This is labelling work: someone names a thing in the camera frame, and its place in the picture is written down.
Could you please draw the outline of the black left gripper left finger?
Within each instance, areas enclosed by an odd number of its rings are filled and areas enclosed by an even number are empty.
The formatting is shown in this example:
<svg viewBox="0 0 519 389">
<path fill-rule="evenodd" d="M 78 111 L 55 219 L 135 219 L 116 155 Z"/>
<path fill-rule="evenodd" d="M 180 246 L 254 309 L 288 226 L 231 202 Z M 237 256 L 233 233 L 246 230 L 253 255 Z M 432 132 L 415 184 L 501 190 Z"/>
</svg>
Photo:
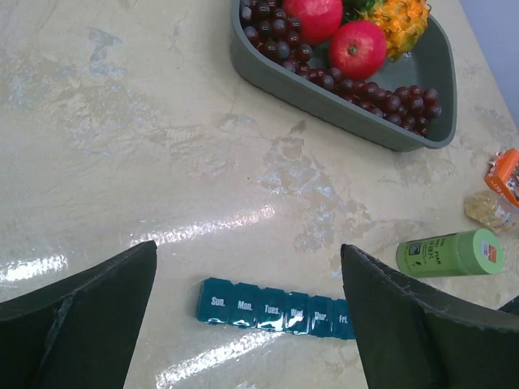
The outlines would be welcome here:
<svg viewBox="0 0 519 389">
<path fill-rule="evenodd" d="M 143 242 L 1 304 L 3 388 L 122 388 L 157 270 Z"/>
</svg>

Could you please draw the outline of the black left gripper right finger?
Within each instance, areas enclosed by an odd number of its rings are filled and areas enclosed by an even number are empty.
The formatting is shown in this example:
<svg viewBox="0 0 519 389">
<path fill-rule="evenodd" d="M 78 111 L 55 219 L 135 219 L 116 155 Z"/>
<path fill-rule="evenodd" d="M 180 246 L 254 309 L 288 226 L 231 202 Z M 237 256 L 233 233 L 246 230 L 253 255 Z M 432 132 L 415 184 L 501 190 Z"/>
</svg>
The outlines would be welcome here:
<svg viewBox="0 0 519 389">
<path fill-rule="evenodd" d="M 498 310 L 341 246 L 345 299 L 370 388 L 518 386 L 518 300 Z"/>
</svg>

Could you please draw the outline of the green pill bottle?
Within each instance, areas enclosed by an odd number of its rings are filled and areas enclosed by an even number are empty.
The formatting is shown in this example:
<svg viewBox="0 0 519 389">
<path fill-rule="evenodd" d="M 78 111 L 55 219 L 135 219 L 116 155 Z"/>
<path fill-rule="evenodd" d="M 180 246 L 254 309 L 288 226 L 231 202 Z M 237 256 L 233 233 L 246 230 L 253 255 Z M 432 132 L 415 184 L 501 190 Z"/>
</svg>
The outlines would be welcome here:
<svg viewBox="0 0 519 389">
<path fill-rule="evenodd" d="M 494 233 L 475 229 L 401 243 L 396 261 L 415 278 L 485 276 L 501 271 L 504 253 Z"/>
</svg>

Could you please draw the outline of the teal weekly pill organizer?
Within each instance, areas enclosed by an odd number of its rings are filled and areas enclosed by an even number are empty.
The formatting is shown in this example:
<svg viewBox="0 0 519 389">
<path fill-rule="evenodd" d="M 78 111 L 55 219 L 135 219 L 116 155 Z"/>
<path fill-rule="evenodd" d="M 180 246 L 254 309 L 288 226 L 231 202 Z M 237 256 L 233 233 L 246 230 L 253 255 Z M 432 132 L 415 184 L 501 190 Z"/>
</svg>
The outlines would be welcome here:
<svg viewBox="0 0 519 389">
<path fill-rule="evenodd" d="M 196 318 L 212 325 L 353 340 L 348 302 L 330 297 L 207 278 L 201 284 Z"/>
</svg>

